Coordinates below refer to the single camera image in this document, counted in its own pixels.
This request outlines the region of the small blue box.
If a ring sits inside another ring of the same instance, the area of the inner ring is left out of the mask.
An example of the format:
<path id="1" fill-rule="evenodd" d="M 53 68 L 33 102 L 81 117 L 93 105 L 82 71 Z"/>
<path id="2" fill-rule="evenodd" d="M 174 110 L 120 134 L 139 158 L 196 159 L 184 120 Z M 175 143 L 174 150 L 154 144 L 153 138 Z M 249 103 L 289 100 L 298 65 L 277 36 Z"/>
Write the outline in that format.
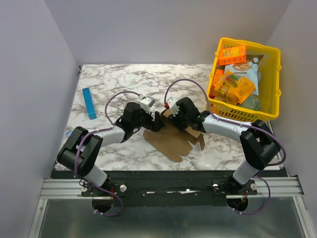
<path id="1" fill-rule="evenodd" d="M 70 137 L 71 134 L 72 134 L 72 132 L 73 132 L 73 130 L 71 129 L 70 131 L 68 131 L 68 132 L 66 133 L 66 136 L 67 136 L 67 137 Z"/>

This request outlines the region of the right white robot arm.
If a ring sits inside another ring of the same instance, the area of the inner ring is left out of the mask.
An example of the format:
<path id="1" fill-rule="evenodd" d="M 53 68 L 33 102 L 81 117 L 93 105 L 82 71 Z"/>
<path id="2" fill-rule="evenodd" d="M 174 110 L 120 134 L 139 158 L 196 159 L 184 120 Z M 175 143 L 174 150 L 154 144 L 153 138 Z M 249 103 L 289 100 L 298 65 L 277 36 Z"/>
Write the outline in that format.
<path id="1" fill-rule="evenodd" d="M 241 143 L 245 161 L 228 180 L 228 189 L 233 194 L 245 190 L 246 183 L 266 168 L 281 150 L 281 145 L 262 120 L 243 124 L 209 111 L 200 112 L 188 97 L 180 100 L 170 97 L 165 107 L 171 112 L 169 119 L 180 130 L 190 127 L 195 131 L 219 134 Z"/>

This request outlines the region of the light blue snack bag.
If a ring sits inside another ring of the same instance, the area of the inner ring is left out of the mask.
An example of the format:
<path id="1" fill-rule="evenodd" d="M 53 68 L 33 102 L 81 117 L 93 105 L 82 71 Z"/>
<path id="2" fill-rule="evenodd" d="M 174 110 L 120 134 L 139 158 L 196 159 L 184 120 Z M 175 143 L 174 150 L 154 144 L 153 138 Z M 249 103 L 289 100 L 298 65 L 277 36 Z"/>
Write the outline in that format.
<path id="1" fill-rule="evenodd" d="M 253 61 L 246 61 L 244 63 L 236 63 L 226 65 L 224 72 L 230 71 L 234 73 L 238 78 L 245 77 L 250 80 L 254 86 L 255 90 L 252 94 L 259 94 L 259 81 L 258 81 L 258 64 L 253 63 Z"/>

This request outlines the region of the orange mango snack bag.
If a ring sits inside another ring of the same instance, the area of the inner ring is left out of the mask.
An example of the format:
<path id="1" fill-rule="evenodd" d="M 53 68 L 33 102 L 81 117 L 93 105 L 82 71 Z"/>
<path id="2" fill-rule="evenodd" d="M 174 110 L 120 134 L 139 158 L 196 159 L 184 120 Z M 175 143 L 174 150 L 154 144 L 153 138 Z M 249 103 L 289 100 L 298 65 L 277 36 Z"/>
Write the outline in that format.
<path id="1" fill-rule="evenodd" d="M 237 105 L 242 104 L 254 91 L 255 85 L 244 76 L 239 76 L 230 70 L 216 76 L 212 80 L 213 94 Z"/>

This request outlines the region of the yellow plastic basket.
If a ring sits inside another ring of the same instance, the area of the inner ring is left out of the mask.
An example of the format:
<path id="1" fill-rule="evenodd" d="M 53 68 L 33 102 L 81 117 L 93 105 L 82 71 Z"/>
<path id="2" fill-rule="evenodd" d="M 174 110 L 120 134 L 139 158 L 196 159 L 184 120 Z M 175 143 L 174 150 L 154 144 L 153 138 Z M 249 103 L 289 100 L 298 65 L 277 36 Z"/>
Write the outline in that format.
<path id="1" fill-rule="evenodd" d="M 262 45 L 260 43 L 236 40 L 232 38 L 222 37 L 219 40 L 213 67 L 210 73 L 210 81 L 208 84 L 207 95 L 210 96 L 211 82 L 214 74 L 219 66 L 217 65 L 218 55 L 221 49 L 246 45 L 246 53 L 251 55 L 263 55 L 260 60 L 259 72 L 261 73 L 261 81 L 259 83 L 259 99 L 262 103 L 260 111 L 249 110 L 239 106 L 231 105 L 214 98 L 206 99 L 209 109 L 211 106 L 212 112 L 238 121 L 254 122 L 257 119 L 268 121 L 276 119 L 279 116 L 279 103 L 281 90 L 279 89 L 279 76 L 281 67 L 281 51 L 278 48 Z"/>

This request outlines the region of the green textured pouch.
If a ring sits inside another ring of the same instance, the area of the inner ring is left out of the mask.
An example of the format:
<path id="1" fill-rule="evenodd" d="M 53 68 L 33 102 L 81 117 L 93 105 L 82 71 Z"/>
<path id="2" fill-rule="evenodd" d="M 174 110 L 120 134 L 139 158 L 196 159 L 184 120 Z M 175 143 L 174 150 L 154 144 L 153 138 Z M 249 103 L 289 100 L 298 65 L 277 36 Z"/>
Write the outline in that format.
<path id="1" fill-rule="evenodd" d="M 239 104 L 239 106 L 248 110 L 260 111 L 262 103 L 256 95 L 251 94 L 242 104 Z"/>

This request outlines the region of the orange snack box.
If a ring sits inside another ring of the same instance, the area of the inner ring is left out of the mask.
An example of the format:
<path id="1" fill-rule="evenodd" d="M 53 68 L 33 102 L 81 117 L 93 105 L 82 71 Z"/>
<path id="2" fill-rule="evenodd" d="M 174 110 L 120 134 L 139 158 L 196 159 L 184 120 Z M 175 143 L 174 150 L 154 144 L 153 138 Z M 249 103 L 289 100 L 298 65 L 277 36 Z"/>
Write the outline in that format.
<path id="1" fill-rule="evenodd" d="M 221 49 L 219 51 L 217 64 L 229 65 L 244 63 L 246 61 L 246 45 Z"/>

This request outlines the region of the long blue box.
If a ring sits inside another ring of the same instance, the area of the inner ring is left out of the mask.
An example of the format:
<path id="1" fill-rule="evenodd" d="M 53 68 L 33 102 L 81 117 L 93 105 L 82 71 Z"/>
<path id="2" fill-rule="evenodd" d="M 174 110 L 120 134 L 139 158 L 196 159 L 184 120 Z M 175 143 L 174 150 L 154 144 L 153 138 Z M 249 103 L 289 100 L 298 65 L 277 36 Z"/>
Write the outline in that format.
<path id="1" fill-rule="evenodd" d="M 92 100 L 92 95 L 90 92 L 90 89 L 88 87 L 82 89 L 84 101 L 85 101 L 85 106 L 87 110 L 87 115 L 90 120 L 96 119 L 96 111 L 94 108 L 93 100 Z"/>

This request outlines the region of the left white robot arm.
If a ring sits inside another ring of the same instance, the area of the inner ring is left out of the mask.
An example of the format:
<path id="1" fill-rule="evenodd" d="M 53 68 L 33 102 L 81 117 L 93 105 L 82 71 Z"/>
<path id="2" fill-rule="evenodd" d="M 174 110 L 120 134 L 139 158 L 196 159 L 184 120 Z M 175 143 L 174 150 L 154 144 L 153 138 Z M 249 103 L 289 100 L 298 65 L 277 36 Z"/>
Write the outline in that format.
<path id="1" fill-rule="evenodd" d="M 144 104 L 128 103 L 123 115 L 110 128 L 89 132 L 81 126 L 76 127 L 59 151 L 57 162 L 72 170 L 77 177 L 93 183 L 97 195 L 106 195 L 110 189 L 109 175 L 95 165 L 100 149 L 125 142 L 142 127 L 153 132 L 164 127 L 160 113 L 155 112 L 153 117 L 144 107 Z"/>

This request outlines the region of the brown cardboard box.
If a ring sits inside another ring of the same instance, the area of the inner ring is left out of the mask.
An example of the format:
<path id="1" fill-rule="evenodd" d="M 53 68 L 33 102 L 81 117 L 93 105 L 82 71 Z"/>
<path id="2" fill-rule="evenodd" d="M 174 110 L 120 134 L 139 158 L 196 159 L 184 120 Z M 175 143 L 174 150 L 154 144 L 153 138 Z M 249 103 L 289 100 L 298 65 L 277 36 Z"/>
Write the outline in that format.
<path id="1" fill-rule="evenodd" d="M 185 127 L 184 130 L 179 130 L 168 118 L 170 115 L 170 110 L 164 110 L 160 119 L 165 126 L 158 132 L 145 130 L 143 132 L 144 139 L 174 162 L 181 162 L 182 157 L 189 155 L 194 149 L 203 151 L 205 147 L 203 134 L 189 126 Z"/>

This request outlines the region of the small orange packet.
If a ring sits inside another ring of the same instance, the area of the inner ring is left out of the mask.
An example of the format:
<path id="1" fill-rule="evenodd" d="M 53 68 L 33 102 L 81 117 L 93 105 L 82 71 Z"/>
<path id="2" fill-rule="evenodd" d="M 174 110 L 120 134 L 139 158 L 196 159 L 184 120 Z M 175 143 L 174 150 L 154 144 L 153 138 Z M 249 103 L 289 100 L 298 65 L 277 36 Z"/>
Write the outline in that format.
<path id="1" fill-rule="evenodd" d="M 213 81 L 214 82 L 217 82 L 219 80 L 219 78 L 224 74 L 224 71 L 222 69 L 217 69 L 215 71 L 215 74 L 214 74 L 214 78 L 213 78 Z"/>

